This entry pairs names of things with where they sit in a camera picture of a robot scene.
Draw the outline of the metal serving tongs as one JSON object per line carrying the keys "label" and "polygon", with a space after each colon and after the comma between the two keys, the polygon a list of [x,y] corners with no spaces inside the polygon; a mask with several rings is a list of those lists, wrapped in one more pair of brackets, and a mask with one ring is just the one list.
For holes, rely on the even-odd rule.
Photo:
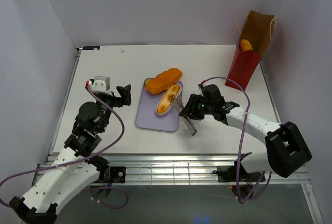
{"label": "metal serving tongs", "polygon": [[[180,116],[180,112],[184,109],[183,101],[182,101],[182,96],[178,95],[175,97],[174,95],[171,95],[169,98],[169,101],[171,105],[177,110]],[[197,133],[197,130],[192,122],[192,120],[189,117],[181,117],[182,121],[186,125],[187,129],[190,132],[191,136],[195,136]]]}

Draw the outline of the striped croissant bread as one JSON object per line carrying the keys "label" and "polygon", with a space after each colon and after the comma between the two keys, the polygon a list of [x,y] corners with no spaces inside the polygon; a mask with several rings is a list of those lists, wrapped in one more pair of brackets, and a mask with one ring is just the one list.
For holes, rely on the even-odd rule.
{"label": "striped croissant bread", "polygon": [[241,39],[239,42],[239,47],[241,51],[253,50],[251,43],[246,39]]}

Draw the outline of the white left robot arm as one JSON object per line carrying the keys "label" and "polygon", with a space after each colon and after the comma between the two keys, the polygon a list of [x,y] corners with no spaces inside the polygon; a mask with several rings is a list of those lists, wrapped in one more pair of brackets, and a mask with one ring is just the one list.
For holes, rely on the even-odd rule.
{"label": "white left robot arm", "polygon": [[73,197],[91,183],[109,179],[110,163],[94,150],[110,117],[118,117],[113,109],[131,104],[131,86],[117,86],[119,96],[106,89],[93,90],[91,81],[86,89],[96,101],[80,106],[72,133],[54,163],[43,168],[43,176],[28,192],[9,202],[24,223],[55,223],[61,209]]}

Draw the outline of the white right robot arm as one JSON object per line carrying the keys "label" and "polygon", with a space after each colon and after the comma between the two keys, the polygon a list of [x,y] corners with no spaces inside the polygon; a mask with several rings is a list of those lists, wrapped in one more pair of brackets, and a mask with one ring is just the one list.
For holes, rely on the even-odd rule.
{"label": "white right robot arm", "polygon": [[248,180],[254,173],[275,172],[283,178],[312,159],[312,154],[298,127],[292,123],[271,122],[250,114],[239,104],[225,101],[216,85],[201,86],[201,94],[191,94],[179,116],[203,120],[211,115],[216,121],[244,131],[262,142],[266,151],[240,154],[234,163],[235,177]]}

